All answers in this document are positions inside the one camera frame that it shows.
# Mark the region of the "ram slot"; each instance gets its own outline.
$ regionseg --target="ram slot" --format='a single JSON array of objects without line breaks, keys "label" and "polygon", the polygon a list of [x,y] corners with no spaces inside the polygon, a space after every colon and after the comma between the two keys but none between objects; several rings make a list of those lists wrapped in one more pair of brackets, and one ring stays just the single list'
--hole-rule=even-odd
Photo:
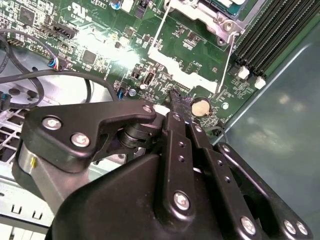
[{"label": "ram slot", "polygon": [[268,28],[264,30],[264,33],[260,36],[259,40],[245,55],[246,63],[251,63],[251,61],[264,49],[263,47],[270,42],[270,39],[283,30],[282,25],[288,18],[290,18],[291,13],[296,9],[301,1],[302,0],[291,0],[285,4]]},{"label": "ram slot", "polygon": [[315,3],[316,0],[307,0],[306,2],[302,2],[299,8],[293,12],[292,16],[286,19],[285,24],[281,27],[280,32],[278,34],[273,35],[269,44],[263,46],[262,51],[260,51],[259,55],[256,55],[256,59],[251,62],[251,65],[259,66],[268,58],[271,52],[279,45],[283,40],[285,40],[286,35],[290,32],[292,28],[299,22],[303,16],[308,13],[308,10]]},{"label": "ram slot", "polygon": [[236,50],[236,55],[240,58],[246,54],[246,52],[250,49],[250,47],[255,43],[255,41],[259,38],[260,34],[263,32],[263,29],[268,26],[268,24],[272,21],[275,13],[282,7],[287,0],[273,0],[267,6],[264,13],[260,16],[260,18],[256,21],[256,23],[252,26],[249,32],[242,39],[241,43],[238,45]]},{"label": "ram slot", "polygon": [[274,49],[273,52],[266,58],[265,62],[259,67],[262,72],[265,72],[272,63],[281,55],[281,53],[289,46],[289,44],[298,36],[298,34],[307,26],[307,24],[316,16],[320,11],[320,1],[314,5],[314,8],[307,12],[303,19],[291,29],[290,34],[286,36],[286,41],[283,41]]}]

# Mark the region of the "capacitor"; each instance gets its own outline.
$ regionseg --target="capacitor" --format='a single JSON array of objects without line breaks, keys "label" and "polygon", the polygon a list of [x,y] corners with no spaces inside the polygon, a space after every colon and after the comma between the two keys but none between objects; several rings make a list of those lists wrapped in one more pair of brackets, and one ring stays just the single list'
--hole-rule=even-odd
[{"label": "capacitor", "polygon": [[111,3],[110,3],[110,6],[111,6],[111,8],[114,9],[114,10],[119,10],[119,9],[121,8],[121,3],[120,3],[120,2],[118,2],[118,3],[113,3],[113,2],[111,2]]},{"label": "capacitor", "polygon": [[135,95],[137,95],[137,91],[133,88],[129,89],[128,94],[130,97],[134,97]]}]

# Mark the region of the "wire connector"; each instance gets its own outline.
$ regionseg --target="wire connector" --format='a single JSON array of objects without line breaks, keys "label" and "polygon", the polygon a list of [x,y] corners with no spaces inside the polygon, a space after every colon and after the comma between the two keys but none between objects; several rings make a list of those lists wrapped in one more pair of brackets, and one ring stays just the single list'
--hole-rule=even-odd
[{"label": "wire connector", "polygon": [[0,110],[5,111],[10,108],[11,95],[0,91]]}]

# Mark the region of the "screw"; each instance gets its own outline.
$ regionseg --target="screw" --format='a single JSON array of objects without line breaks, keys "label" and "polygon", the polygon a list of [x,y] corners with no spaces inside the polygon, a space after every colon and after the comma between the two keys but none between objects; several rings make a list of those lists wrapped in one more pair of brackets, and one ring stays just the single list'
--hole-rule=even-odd
[{"label": "screw", "polygon": [[199,125],[195,125],[195,130],[197,130],[199,133],[202,132],[202,128]]},{"label": "screw", "polygon": [[145,110],[147,113],[152,113],[152,109],[148,105],[143,105],[143,110]]},{"label": "screw", "polygon": [[182,192],[177,191],[173,197],[174,203],[181,210],[188,210],[190,207],[189,199]]},{"label": "screw", "polygon": [[306,227],[301,222],[297,221],[296,225],[303,235],[308,235],[308,231],[307,231]]},{"label": "screw", "polygon": [[228,22],[223,24],[223,29],[226,32],[230,32],[233,28],[234,28],[234,24],[232,22],[230,22],[230,21],[228,21]]},{"label": "screw", "polygon": [[179,117],[179,115],[178,114],[174,114],[173,115],[173,118],[175,119],[175,120],[177,120],[177,121],[181,121],[181,118]]},{"label": "screw", "polygon": [[83,133],[76,133],[72,135],[71,142],[80,148],[88,147],[90,144],[89,138]]},{"label": "screw", "polygon": [[291,222],[285,220],[284,222],[285,228],[289,231],[289,233],[291,234],[296,234],[296,229],[294,228],[294,226],[291,224]]},{"label": "screw", "polygon": [[223,150],[225,150],[226,152],[230,153],[230,148],[228,148],[227,145],[222,145]]},{"label": "screw", "polygon": [[246,216],[243,216],[241,218],[241,223],[248,234],[251,234],[251,235],[256,234],[255,225],[252,223],[252,221],[250,221],[249,218],[247,218]]},{"label": "screw", "polygon": [[53,117],[47,117],[42,121],[42,125],[49,130],[58,130],[61,128],[61,122]]},{"label": "screw", "polygon": [[223,110],[227,110],[229,108],[229,103],[224,102],[224,103],[222,103],[221,107]]},{"label": "screw", "polygon": [[130,97],[134,97],[137,95],[137,91],[135,89],[129,89],[128,94]]}]

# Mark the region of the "cable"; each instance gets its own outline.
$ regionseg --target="cable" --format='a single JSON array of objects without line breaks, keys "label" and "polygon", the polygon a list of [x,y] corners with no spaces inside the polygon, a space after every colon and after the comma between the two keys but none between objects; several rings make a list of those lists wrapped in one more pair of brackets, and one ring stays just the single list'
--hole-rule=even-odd
[{"label": "cable", "polygon": [[15,30],[15,29],[7,29],[7,28],[1,28],[0,29],[0,34],[4,34],[4,33],[10,33],[10,34],[20,34],[23,35],[25,37],[30,38],[31,40],[37,42],[39,45],[41,45],[45,50],[47,50],[47,52],[52,56],[52,58],[54,59],[58,59],[56,54],[44,43],[42,43],[39,39],[37,39],[36,37],[29,35],[26,32],[23,31],[19,31],[19,30]]},{"label": "cable", "polygon": [[225,143],[229,144],[229,139],[228,139],[227,133],[222,127],[220,127],[220,126],[212,126],[212,127],[208,127],[208,128],[204,129],[204,131],[206,133],[211,132],[213,130],[219,130],[222,133],[222,135],[224,136]]},{"label": "cable", "polygon": [[2,63],[0,65],[0,74],[5,70],[6,66],[8,65],[9,62],[9,43],[7,42],[7,40],[0,35],[0,41],[3,42],[4,49],[5,49],[5,56],[4,59],[2,60]]},{"label": "cable", "polygon": [[122,100],[123,97],[124,97],[124,94],[120,91],[120,92],[118,93],[118,99],[119,99],[119,100]]},{"label": "cable", "polygon": [[91,98],[92,98],[92,89],[91,89],[91,84],[90,84],[90,80],[88,79],[84,79],[85,82],[85,86],[86,86],[86,100],[85,103],[90,103]]},{"label": "cable", "polygon": [[82,79],[91,80],[92,82],[99,84],[99,85],[105,87],[106,89],[108,89],[113,101],[119,101],[118,96],[117,96],[114,88],[110,85],[110,83],[101,79],[98,76],[91,75],[91,74],[84,73],[84,72],[75,72],[75,71],[66,71],[66,70],[65,71],[55,71],[52,69],[40,70],[40,71],[34,71],[34,72],[24,73],[24,74],[19,74],[19,75],[0,77],[0,84],[11,83],[11,82],[19,81],[19,80],[30,79],[30,78],[38,78],[38,77],[42,77],[42,76],[52,76],[52,75],[74,76],[74,77],[79,77]]},{"label": "cable", "polygon": [[231,38],[232,42],[231,42],[231,46],[230,46],[230,51],[229,51],[229,54],[228,54],[228,58],[226,60],[226,64],[225,64],[224,71],[223,71],[222,80],[221,80],[221,82],[219,84],[219,88],[218,88],[217,94],[219,94],[221,92],[221,88],[224,85],[226,74],[227,74],[227,69],[228,69],[228,65],[229,65],[229,61],[230,61],[230,57],[231,57],[231,54],[232,54],[232,50],[234,49],[236,36],[238,36],[238,35],[239,35],[238,33],[232,35],[232,38]]},{"label": "cable", "polygon": [[42,46],[51,56],[52,56],[52,62],[50,62],[48,64],[48,66],[56,69],[56,70],[59,70],[59,59],[57,57],[57,55],[47,46],[45,45],[44,43],[42,43],[39,39],[37,39],[36,37],[26,33],[26,32],[23,32],[23,31],[19,31],[19,30],[15,30],[15,29],[6,29],[6,28],[1,28],[0,29],[0,35],[1,34],[5,34],[5,33],[9,33],[9,34],[20,34],[20,35],[23,35],[35,42],[37,42],[40,46]]},{"label": "cable", "polygon": [[[20,70],[23,74],[30,73],[30,71],[21,64],[21,62],[17,59],[12,47],[9,46],[9,58],[12,61],[12,63],[15,65],[17,69]],[[34,103],[28,103],[28,104],[19,104],[19,103],[10,103],[10,108],[11,109],[31,109],[37,106],[45,97],[45,90],[44,86],[41,84],[38,78],[33,77],[29,78],[30,82],[33,84],[35,87],[37,93],[38,93],[38,100]]]}]

